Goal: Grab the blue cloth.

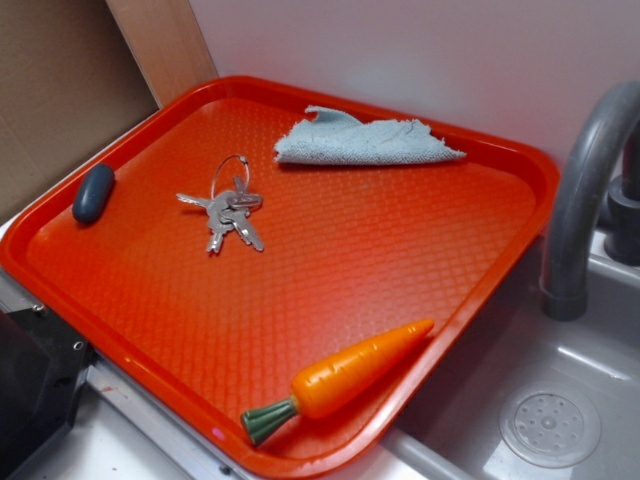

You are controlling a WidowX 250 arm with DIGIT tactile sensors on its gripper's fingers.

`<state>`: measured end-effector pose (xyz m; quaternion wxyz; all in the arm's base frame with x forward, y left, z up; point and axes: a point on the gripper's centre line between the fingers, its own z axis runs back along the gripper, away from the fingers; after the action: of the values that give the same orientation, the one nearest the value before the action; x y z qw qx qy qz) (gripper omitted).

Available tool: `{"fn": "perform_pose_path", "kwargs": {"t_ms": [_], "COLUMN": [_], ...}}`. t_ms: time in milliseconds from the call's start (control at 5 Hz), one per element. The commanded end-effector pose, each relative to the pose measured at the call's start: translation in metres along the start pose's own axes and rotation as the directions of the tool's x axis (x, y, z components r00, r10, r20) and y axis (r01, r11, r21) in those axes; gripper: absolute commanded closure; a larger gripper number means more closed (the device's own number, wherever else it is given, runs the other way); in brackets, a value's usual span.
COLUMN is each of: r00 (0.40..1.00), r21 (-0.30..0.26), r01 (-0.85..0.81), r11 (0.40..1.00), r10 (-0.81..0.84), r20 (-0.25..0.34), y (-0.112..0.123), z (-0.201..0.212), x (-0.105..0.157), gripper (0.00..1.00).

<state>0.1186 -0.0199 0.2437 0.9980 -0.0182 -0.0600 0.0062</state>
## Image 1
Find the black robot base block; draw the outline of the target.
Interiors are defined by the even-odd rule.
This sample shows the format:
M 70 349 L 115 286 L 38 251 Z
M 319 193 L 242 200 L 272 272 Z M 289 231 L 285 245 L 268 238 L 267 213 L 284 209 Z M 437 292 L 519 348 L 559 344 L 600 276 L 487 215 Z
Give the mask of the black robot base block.
M 49 309 L 1 314 L 1 477 L 13 479 L 74 426 L 92 349 Z

